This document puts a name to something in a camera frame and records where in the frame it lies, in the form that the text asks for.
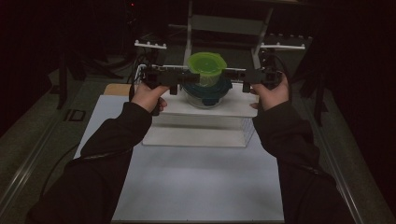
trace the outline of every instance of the cable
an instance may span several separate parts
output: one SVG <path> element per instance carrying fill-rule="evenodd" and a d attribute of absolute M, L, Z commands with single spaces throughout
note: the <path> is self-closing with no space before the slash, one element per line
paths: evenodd
<path fill-rule="evenodd" d="M 132 77 L 134 76 L 134 74 L 135 74 L 136 63 L 137 63 L 137 64 L 141 64 L 141 63 L 144 61 L 145 58 L 147 58 L 146 54 L 140 54 L 140 55 L 136 56 L 136 58 L 134 59 L 133 66 L 132 66 L 131 74 L 128 76 L 128 79 L 126 80 L 126 84 L 129 83 L 129 81 L 131 80 L 131 78 L 132 78 Z"/>
<path fill-rule="evenodd" d="M 134 54 L 129 53 L 125 56 L 125 58 L 122 61 L 116 62 L 116 63 L 104 64 L 103 67 L 110 69 L 110 70 L 120 68 L 120 67 L 130 63 L 133 58 L 134 58 Z"/>
<path fill-rule="evenodd" d="M 123 5 L 123 23 L 121 24 L 122 27 L 122 39 L 121 39 L 121 48 L 120 48 L 120 54 L 123 53 L 124 48 L 125 48 L 125 34 L 126 34 L 126 27 L 128 24 L 128 15 L 127 15 L 127 8 L 126 8 L 126 2 L 125 0 L 120 0 L 121 5 Z"/>
<path fill-rule="evenodd" d="M 107 158 L 117 157 L 117 156 L 124 155 L 126 153 L 130 153 L 133 150 L 134 150 L 134 148 L 130 147 L 130 148 L 128 148 L 126 150 L 123 150 L 123 151 L 105 152 L 105 153 L 102 153 L 102 154 L 94 154 L 94 155 L 90 155 L 90 156 L 79 157 L 77 159 L 74 159 L 74 160 L 70 161 L 67 165 L 68 166 L 73 166 L 73 165 L 76 165 L 76 164 L 80 164 L 81 162 L 98 161 L 98 160 L 103 160 L 103 159 L 107 159 Z"/>
<path fill-rule="evenodd" d="M 288 80 L 288 84 L 289 84 L 289 100 L 292 101 L 293 92 L 292 92 L 291 77 L 290 77 L 290 73 L 289 73 L 288 67 L 285 65 L 283 60 L 279 56 L 277 56 L 276 54 L 274 54 L 272 52 L 263 52 L 263 53 L 265 53 L 268 56 L 275 57 L 279 61 L 280 65 L 282 65 L 282 68 L 283 68 L 282 72 L 285 74 L 286 79 Z"/>
<path fill-rule="evenodd" d="M 47 187 L 47 185 L 48 185 L 48 183 L 49 183 L 49 181 L 50 181 L 50 177 L 51 177 L 53 171 L 55 170 L 55 168 L 58 166 L 59 162 L 61 162 L 61 160 L 62 160 L 67 154 L 69 154 L 71 151 L 73 151 L 73 149 L 75 149 L 76 147 L 78 147 L 78 145 L 79 145 L 79 143 L 77 143 L 75 146 L 69 148 L 69 149 L 62 155 L 62 157 L 61 157 L 59 160 L 57 160 L 57 161 L 55 162 L 55 164 L 52 166 L 52 169 L 50 169 L 49 174 L 48 174 L 48 176 L 47 176 L 47 178 L 46 178 L 46 180 L 45 180 L 45 182 L 44 182 L 44 185 L 43 185 L 43 187 L 42 187 L 42 189 L 41 189 L 41 192 L 40 192 L 40 200 L 43 198 L 44 192 L 45 192 L 45 190 L 46 190 L 46 187 Z"/>
<path fill-rule="evenodd" d="M 169 37 L 172 37 L 172 36 L 174 36 L 174 35 L 178 35 L 178 34 L 184 32 L 184 31 L 187 31 L 187 28 L 181 28 L 179 31 L 176 31 L 176 32 L 174 32 L 173 34 L 170 34 L 170 35 L 168 36 L 168 38 L 169 38 Z"/>

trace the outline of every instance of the human hand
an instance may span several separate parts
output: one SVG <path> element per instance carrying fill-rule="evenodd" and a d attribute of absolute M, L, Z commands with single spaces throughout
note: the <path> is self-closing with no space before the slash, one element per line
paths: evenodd
<path fill-rule="evenodd" d="M 160 101 L 160 111 L 167 106 L 167 103 L 161 96 L 169 90 L 169 87 L 158 86 L 155 89 L 151 89 L 145 83 L 140 83 L 134 93 L 134 98 L 131 100 L 132 103 L 142 106 L 149 113 L 154 110 L 155 106 Z"/>
<path fill-rule="evenodd" d="M 289 100 L 289 83 L 285 74 L 282 74 L 282 81 L 276 88 L 272 90 L 268 90 L 262 84 L 251 84 L 251 87 L 253 89 L 250 90 L 250 92 L 253 94 L 258 94 L 262 99 L 262 107 L 264 111 Z M 254 103 L 250 104 L 250 106 L 258 109 L 259 104 Z"/>

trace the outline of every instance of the dark background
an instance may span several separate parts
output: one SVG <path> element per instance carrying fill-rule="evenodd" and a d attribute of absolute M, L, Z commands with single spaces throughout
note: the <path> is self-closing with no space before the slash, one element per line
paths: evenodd
<path fill-rule="evenodd" d="M 150 7 L 153 2 L 160 7 Z M 152 31 L 164 37 L 166 23 L 185 24 L 187 3 L 2 1 L 0 136 L 51 88 L 47 74 L 58 68 L 61 39 L 106 61 L 107 54 L 133 51 L 131 36 Z M 314 37 L 296 76 L 315 81 L 318 73 L 325 74 L 326 87 L 396 214 L 395 1 L 301 3 L 276 5 L 268 34 Z M 223 13 L 233 14 L 228 10 Z"/>

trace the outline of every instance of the black sleeve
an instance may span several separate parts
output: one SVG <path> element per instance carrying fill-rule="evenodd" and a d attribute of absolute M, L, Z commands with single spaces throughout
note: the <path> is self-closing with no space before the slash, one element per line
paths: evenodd
<path fill-rule="evenodd" d="M 309 122 L 289 102 L 259 111 L 253 123 L 262 146 L 277 159 L 287 224 L 355 223 L 334 179 L 318 164 Z"/>
<path fill-rule="evenodd" d="M 151 125 L 144 108 L 125 103 L 116 119 L 107 119 L 70 161 L 64 173 L 29 211 L 26 223 L 110 223 L 132 157 Z"/>

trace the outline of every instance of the green plastic cup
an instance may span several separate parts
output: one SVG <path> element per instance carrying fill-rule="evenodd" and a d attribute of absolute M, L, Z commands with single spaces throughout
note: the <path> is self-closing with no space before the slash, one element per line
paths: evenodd
<path fill-rule="evenodd" d="M 227 63 L 217 53 L 199 52 L 190 56 L 187 61 L 190 71 L 200 75 L 199 86 L 211 87 L 219 81 L 221 71 Z"/>

